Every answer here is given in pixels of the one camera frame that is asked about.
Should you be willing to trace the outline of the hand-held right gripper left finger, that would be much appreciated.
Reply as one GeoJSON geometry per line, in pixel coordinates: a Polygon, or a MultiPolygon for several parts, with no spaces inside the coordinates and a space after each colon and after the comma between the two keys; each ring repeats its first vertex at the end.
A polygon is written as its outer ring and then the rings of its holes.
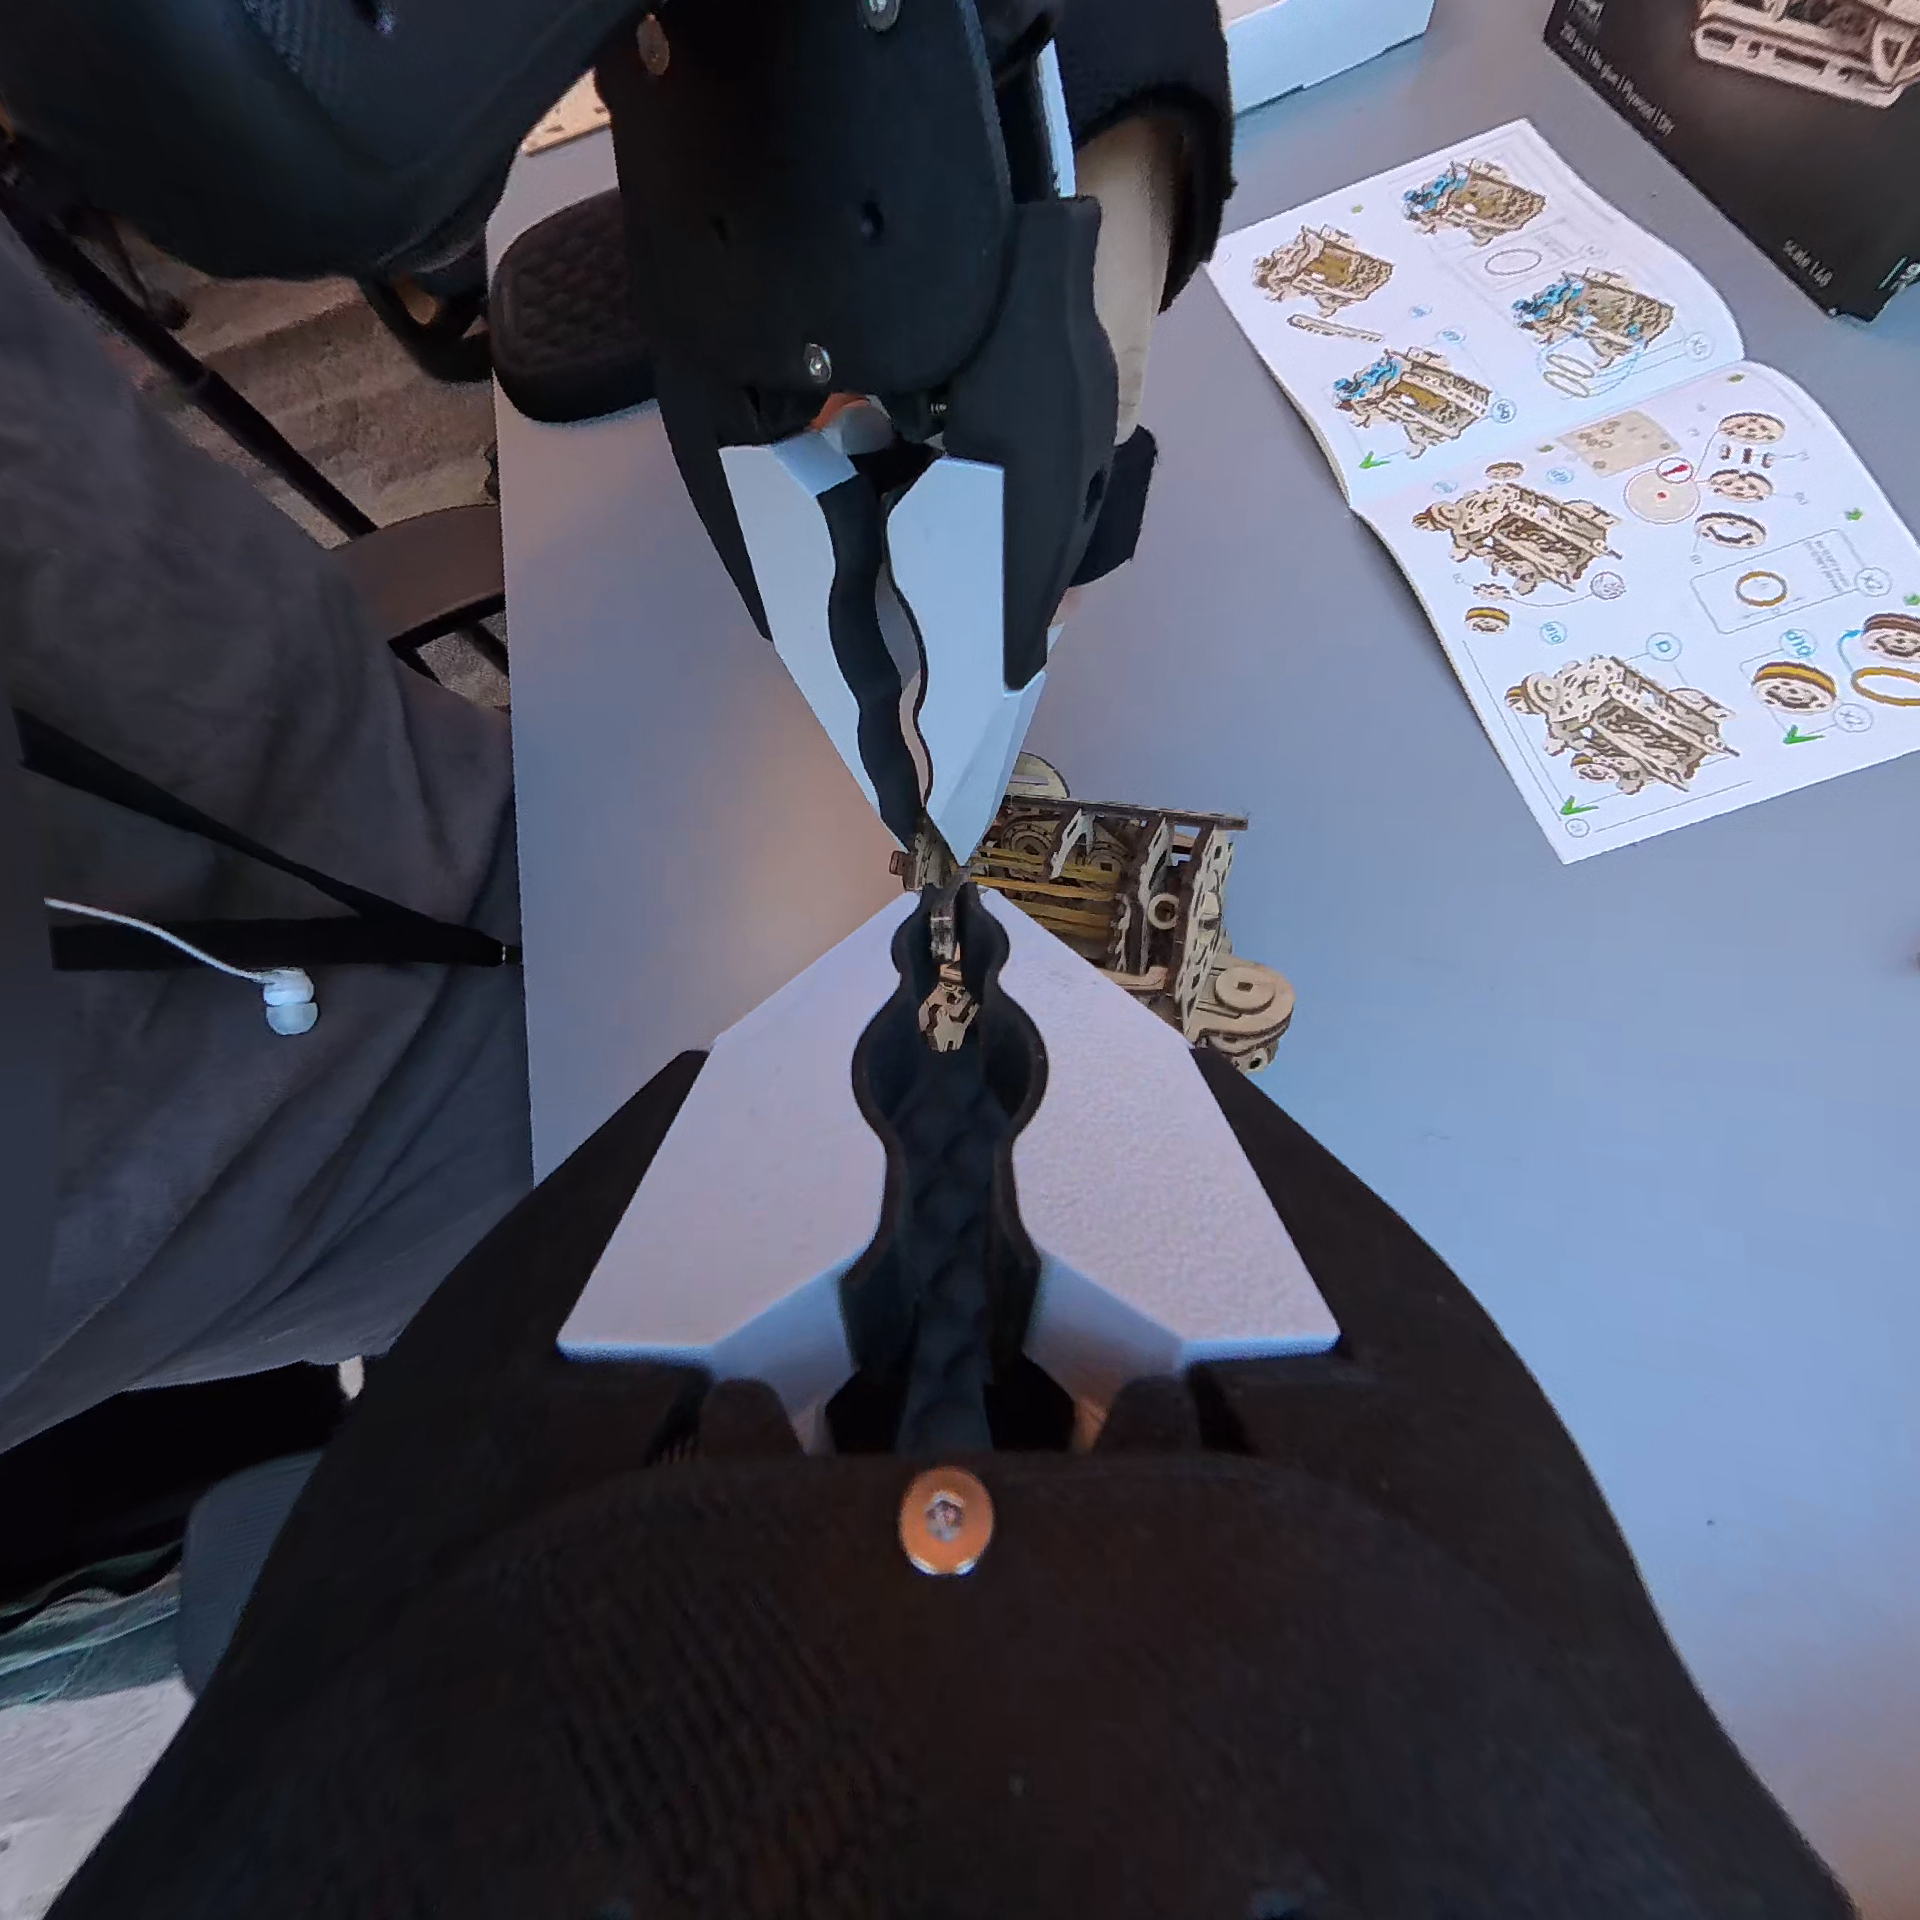
{"type": "Polygon", "coordinates": [[[885,1150],[851,1092],[898,986],[885,904],[725,1029],[613,1227],[560,1349],[758,1378],[787,1412],[851,1373],[838,1275],[879,1231],[885,1150]]]}

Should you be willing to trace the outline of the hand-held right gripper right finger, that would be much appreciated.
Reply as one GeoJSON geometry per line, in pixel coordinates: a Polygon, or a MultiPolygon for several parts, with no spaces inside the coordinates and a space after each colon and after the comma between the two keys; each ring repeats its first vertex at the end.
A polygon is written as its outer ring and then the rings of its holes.
{"type": "Polygon", "coordinates": [[[1028,1358],[1104,1411],[1195,1361],[1329,1352],[1337,1317],[1184,1039],[1015,904],[982,908],[1045,1047],[1013,1157],[1043,1257],[1028,1358]]]}

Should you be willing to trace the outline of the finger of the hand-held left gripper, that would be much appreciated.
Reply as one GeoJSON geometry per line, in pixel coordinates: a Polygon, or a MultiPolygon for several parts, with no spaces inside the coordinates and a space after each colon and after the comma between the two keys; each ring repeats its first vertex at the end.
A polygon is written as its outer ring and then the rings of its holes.
{"type": "Polygon", "coordinates": [[[725,446],[768,635],[888,834],[910,849],[922,776],[906,739],[908,641],[881,590],[881,499],[826,438],[725,446]]]}
{"type": "Polygon", "coordinates": [[[924,820],[967,865],[1025,748],[1045,672],[1004,667],[1004,470],[936,456],[888,511],[888,570],[917,641],[900,726],[924,820]]]}

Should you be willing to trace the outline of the thin wooden model panel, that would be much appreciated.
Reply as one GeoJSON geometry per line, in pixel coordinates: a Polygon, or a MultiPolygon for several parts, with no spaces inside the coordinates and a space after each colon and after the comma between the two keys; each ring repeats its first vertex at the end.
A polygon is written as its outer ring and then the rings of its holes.
{"type": "Polygon", "coordinates": [[[924,995],[917,1006],[922,1041],[934,1054],[967,1044],[980,1016],[986,962],[973,949],[973,882],[955,878],[922,895],[924,995]]]}

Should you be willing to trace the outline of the wooden mechanical car model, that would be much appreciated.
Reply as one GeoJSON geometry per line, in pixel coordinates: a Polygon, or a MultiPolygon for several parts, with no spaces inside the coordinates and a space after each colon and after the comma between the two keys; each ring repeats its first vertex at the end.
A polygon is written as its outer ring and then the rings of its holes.
{"type": "Polygon", "coordinates": [[[1246,820],[1190,807],[1092,803],[1018,753],[999,809],[959,865],[931,820],[892,869],[910,892],[969,878],[1018,904],[1190,1044],[1254,1074],[1292,1018],[1285,972],[1236,952],[1224,925],[1246,820]]]}

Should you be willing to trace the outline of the black model kit box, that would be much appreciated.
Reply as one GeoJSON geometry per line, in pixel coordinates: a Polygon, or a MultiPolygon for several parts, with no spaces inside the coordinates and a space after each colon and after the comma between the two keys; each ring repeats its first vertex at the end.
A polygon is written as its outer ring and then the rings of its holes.
{"type": "Polygon", "coordinates": [[[1916,2],[1556,2],[1544,44],[1822,310],[1916,285],[1916,2]]]}

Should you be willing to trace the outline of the person's left hand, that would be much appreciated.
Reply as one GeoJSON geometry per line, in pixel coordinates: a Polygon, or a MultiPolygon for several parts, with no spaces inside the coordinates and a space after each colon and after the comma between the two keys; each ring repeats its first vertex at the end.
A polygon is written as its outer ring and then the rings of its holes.
{"type": "Polygon", "coordinates": [[[1136,113],[1073,153],[1079,193],[1102,204],[1094,307],[1118,361],[1118,444],[1141,423],[1153,330],[1171,256],[1183,141],[1136,113]]]}

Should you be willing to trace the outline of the black honeycomb cushion pad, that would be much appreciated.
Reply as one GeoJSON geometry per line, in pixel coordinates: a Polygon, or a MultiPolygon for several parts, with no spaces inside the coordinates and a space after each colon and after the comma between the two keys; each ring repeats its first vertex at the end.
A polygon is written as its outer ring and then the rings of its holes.
{"type": "Polygon", "coordinates": [[[658,400],[621,193],[605,188],[518,230],[492,267],[487,322],[495,384],[528,420],[574,423],[658,400]]]}

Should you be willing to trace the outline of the person's grey clothing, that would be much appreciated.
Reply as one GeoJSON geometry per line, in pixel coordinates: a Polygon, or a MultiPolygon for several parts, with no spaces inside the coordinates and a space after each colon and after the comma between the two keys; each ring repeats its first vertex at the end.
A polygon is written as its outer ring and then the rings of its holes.
{"type": "Polygon", "coordinates": [[[44,898],[317,916],[20,767],[12,707],[330,878],[517,941],[510,726],[131,388],[2,234],[2,1445],[131,1387],[383,1352],[531,1183],[517,966],[56,972],[44,898]]]}

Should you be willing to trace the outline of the white cardboard box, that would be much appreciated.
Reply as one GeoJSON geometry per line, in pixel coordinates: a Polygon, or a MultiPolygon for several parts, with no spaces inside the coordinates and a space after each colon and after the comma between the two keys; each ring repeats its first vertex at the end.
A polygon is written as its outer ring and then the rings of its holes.
{"type": "Polygon", "coordinates": [[[1236,113],[1339,77],[1428,33],[1434,2],[1218,2],[1236,113]]]}

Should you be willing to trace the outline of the illustrated instruction booklet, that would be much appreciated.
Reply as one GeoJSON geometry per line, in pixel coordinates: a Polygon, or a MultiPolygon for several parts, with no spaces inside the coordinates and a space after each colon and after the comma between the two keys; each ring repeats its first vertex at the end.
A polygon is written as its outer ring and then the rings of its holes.
{"type": "Polygon", "coordinates": [[[1916,753],[1916,539],[1733,310],[1513,120],[1207,265],[1561,862],[1916,753]]]}

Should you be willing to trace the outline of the white wired earphones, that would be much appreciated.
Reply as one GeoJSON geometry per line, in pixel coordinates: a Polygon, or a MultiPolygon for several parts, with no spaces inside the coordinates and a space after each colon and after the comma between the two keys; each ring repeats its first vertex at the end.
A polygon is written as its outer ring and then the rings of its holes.
{"type": "Polygon", "coordinates": [[[44,908],[49,910],[51,962],[63,972],[183,972],[196,966],[247,982],[267,1029],[281,1039],[299,1039],[320,1022],[317,986],[299,966],[244,966],[180,926],[89,901],[44,898],[44,908]]]}

